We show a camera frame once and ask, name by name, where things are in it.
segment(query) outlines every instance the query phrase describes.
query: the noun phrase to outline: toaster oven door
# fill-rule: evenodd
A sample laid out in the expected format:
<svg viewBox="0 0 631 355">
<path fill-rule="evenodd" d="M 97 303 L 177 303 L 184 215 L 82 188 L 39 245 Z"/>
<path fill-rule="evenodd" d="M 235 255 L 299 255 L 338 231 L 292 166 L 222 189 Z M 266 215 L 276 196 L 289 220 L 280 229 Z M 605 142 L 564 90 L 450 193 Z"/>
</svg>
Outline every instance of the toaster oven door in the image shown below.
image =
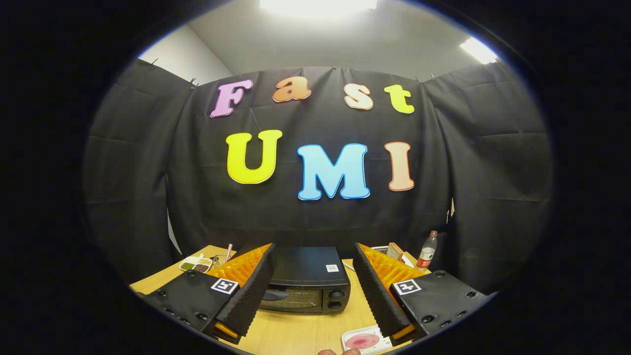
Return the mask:
<svg viewBox="0 0 631 355">
<path fill-rule="evenodd" d="M 322 313 L 322 289 L 289 287 L 284 290 L 268 289 L 268 294 L 271 294 L 271 297 L 267 298 L 275 298 L 275 300 L 264 299 L 259 308 L 295 313 Z"/>
</svg>

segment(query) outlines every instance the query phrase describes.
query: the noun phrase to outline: yellow letter u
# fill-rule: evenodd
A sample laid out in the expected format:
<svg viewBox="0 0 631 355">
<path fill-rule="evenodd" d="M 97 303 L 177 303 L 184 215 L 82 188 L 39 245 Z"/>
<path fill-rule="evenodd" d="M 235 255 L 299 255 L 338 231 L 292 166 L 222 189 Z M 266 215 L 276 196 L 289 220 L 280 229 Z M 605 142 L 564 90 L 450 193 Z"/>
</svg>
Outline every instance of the yellow letter u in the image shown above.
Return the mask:
<svg viewBox="0 0 631 355">
<path fill-rule="evenodd" d="M 250 133 L 235 133 L 226 138 L 228 143 L 228 175 L 241 184 L 259 184 L 269 179 L 276 169 L 276 141 L 283 136 L 277 129 L 268 129 L 259 133 L 263 141 L 263 157 L 258 169 L 245 166 L 245 147 L 252 139 Z"/>
</svg>

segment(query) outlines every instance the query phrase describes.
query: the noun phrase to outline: letter m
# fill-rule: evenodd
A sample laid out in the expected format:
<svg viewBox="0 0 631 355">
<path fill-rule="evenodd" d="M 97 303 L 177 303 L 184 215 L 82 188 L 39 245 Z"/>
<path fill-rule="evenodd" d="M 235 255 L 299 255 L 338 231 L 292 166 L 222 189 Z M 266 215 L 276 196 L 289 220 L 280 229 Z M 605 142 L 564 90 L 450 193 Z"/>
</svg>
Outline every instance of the letter m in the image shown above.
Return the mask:
<svg viewBox="0 0 631 355">
<path fill-rule="evenodd" d="M 304 174 L 302 191 L 298 193 L 301 200 L 317 200 L 322 196 L 317 189 L 316 179 L 320 180 L 324 192 L 329 198 L 335 196 L 339 184 L 344 179 L 344 188 L 339 192 L 343 198 L 365 198 L 370 195 L 366 187 L 363 172 L 363 156 L 368 151 L 363 144 L 351 143 L 342 148 L 335 165 L 320 145 L 303 145 L 298 148 L 302 157 Z"/>
</svg>

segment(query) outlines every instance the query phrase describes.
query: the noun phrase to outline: black curtain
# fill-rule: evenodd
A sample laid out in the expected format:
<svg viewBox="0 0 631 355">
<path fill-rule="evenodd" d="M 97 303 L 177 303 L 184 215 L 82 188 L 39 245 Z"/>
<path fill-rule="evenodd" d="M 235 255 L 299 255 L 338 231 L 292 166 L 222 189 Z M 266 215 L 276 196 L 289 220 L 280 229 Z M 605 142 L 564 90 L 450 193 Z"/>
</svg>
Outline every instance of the black curtain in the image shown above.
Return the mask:
<svg viewBox="0 0 631 355">
<path fill-rule="evenodd" d="M 306 77 L 311 96 L 274 102 L 276 83 L 289 76 Z M 254 87 L 232 114 L 210 118 L 217 88 L 247 79 Z M 208 244 L 232 243 L 238 249 L 246 242 L 275 242 L 337 246 L 344 258 L 355 241 L 395 241 L 417 255 L 429 231 L 437 229 L 444 252 L 436 265 L 447 265 L 483 292 L 493 291 L 524 263 L 538 240 L 550 195 L 550 148 L 535 102 L 501 64 L 473 66 L 422 84 L 348 68 L 290 68 L 191 90 L 184 80 L 138 60 L 122 80 L 103 102 L 91 132 L 86 195 L 97 242 L 129 282 L 174 262 L 166 200 L 184 255 Z M 369 87 L 374 107 L 348 107 L 346 83 Z M 413 114 L 392 107 L 383 88 L 394 84 L 411 92 Z M 141 91 L 160 99 L 142 105 L 149 99 Z M 236 183 L 227 174 L 226 137 L 252 135 L 246 164 L 256 168 L 262 150 L 257 134 L 266 129 L 283 132 L 274 174 L 261 184 Z M 388 188 L 391 161 L 384 144 L 390 141 L 411 145 L 412 190 Z M 299 200 L 303 164 L 297 148 L 319 144 L 335 162 L 347 143 L 368 148 L 370 196 L 345 200 L 338 192 L 330 199 Z M 457 218 L 447 229 L 452 197 Z"/>
<path fill-rule="evenodd" d="M 166 166 L 189 97 L 185 80 L 136 60 L 94 118 L 83 189 L 94 243 L 130 284 L 175 263 L 168 237 Z"/>
</svg>

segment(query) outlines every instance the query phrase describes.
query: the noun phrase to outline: plastic bottle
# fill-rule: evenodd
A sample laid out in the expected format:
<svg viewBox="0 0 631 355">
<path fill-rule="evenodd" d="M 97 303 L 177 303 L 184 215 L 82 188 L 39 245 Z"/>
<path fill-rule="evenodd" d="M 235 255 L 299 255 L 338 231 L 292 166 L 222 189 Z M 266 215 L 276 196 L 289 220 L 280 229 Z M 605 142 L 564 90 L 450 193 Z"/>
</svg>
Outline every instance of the plastic bottle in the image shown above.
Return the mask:
<svg viewBox="0 0 631 355">
<path fill-rule="evenodd" d="M 430 237 L 427 238 L 425 244 L 423 244 L 423 248 L 421 249 L 421 256 L 418 257 L 418 262 L 416 263 L 416 268 L 418 270 L 421 270 L 422 272 L 427 272 L 427 268 L 432 262 L 433 255 L 436 252 L 436 246 L 438 245 L 438 239 L 436 238 L 437 236 L 437 231 L 431 231 Z"/>
</svg>

